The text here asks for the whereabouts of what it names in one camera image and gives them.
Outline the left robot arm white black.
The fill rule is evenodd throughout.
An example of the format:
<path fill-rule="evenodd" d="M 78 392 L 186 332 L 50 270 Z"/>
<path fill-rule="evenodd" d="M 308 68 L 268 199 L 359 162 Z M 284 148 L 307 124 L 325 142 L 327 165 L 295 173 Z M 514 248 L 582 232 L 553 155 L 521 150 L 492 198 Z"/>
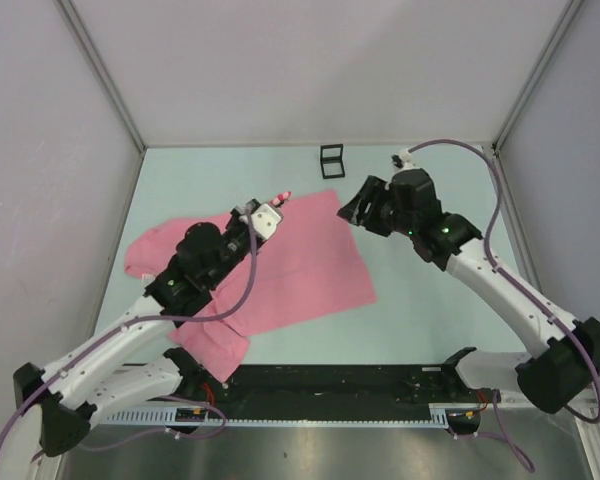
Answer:
<path fill-rule="evenodd" d="M 15 372 L 18 409 L 4 431 L 31 421 L 32 436 L 19 438 L 48 457 L 77 446 L 104 408 L 93 398 L 99 383 L 128 356 L 185 323 L 223 321 L 242 307 L 253 290 L 258 251 L 276 233 L 288 199 L 283 193 L 266 203 L 251 200 L 231 211 L 225 229 L 210 222 L 190 226 L 167 267 L 108 329 L 44 368 L 27 363 Z M 202 315 L 213 291 L 244 259 L 250 270 L 242 296 L 222 313 Z"/>

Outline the plush flower brooch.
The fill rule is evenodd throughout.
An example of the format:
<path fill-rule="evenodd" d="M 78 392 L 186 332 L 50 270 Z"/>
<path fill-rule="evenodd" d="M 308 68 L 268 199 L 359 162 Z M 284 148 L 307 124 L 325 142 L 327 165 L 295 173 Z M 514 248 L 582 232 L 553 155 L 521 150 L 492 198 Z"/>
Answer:
<path fill-rule="evenodd" d="M 272 205 L 275 206 L 275 207 L 281 207 L 290 198 L 291 198 L 291 192 L 290 191 L 282 192 L 282 193 L 278 194 L 276 197 L 273 198 Z"/>

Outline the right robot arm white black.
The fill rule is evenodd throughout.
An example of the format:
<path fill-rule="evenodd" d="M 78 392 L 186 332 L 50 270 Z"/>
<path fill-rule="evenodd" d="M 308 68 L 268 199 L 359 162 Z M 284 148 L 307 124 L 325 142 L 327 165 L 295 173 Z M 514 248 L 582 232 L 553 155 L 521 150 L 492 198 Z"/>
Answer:
<path fill-rule="evenodd" d="M 449 399 L 464 401 L 478 389 L 505 390 L 555 414 L 599 384 L 600 321 L 576 319 L 491 254 L 477 227 L 443 210 L 425 170 L 402 170 L 390 181 L 368 177 L 337 215 L 379 236 L 409 238 L 424 262 L 471 289 L 522 342 L 522 352 L 467 347 L 450 357 L 446 363 L 453 369 L 441 376 Z"/>

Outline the pink t-shirt garment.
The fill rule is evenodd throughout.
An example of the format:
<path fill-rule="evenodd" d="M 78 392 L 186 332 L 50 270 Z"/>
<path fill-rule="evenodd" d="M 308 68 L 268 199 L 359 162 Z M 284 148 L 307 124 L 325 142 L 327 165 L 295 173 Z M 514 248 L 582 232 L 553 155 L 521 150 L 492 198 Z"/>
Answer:
<path fill-rule="evenodd" d="M 169 337 L 212 377 L 224 382 L 242 363 L 247 337 L 358 308 L 376 301 L 368 268 L 333 189 L 293 198 L 284 220 L 258 254 L 253 289 L 244 305 L 224 321 L 185 323 Z M 124 272 L 156 277 L 175 254 L 186 230 L 198 222 L 224 229 L 229 213 L 207 218 L 173 218 L 134 240 L 124 257 Z M 223 313 L 244 293 L 249 261 L 241 263 L 212 293 L 199 316 Z"/>

